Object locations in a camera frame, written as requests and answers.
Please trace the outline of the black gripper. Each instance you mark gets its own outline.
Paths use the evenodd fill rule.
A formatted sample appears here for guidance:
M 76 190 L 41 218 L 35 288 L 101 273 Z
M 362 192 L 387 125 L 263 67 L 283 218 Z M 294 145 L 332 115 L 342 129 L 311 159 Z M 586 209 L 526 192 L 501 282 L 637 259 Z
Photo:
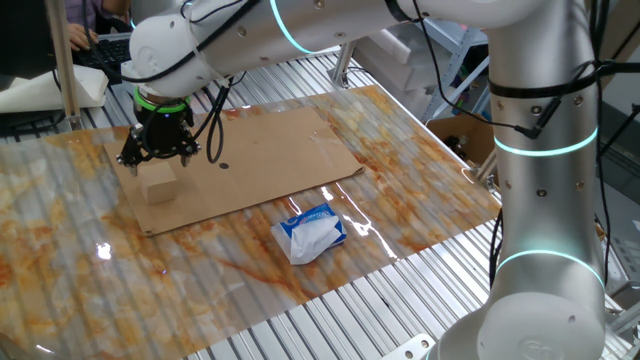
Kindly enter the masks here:
M 148 161 L 147 153 L 158 158 L 180 156 L 186 168 L 191 158 L 198 154 L 201 145 L 191 132 L 194 125 L 193 112 L 189 107 L 166 113 L 166 108 L 157 112 L 146 108 L 137 110 L 138 124 L 132 125 L 116 162 L 127 168 L 132 176 L 138 174 L 138 165 Z

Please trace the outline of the person's hand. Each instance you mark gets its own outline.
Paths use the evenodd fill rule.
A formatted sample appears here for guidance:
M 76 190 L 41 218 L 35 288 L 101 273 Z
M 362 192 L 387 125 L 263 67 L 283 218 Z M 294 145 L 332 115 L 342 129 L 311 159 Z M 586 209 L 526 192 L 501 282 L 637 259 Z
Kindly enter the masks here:
M 90 49 L 90 42 L 98 41 L 98 34 L 93 30 L 86 30 L 82 25 L 69 23 L 67 25 L 69 32 L 70 46 L 73 51 L 86 51 Z

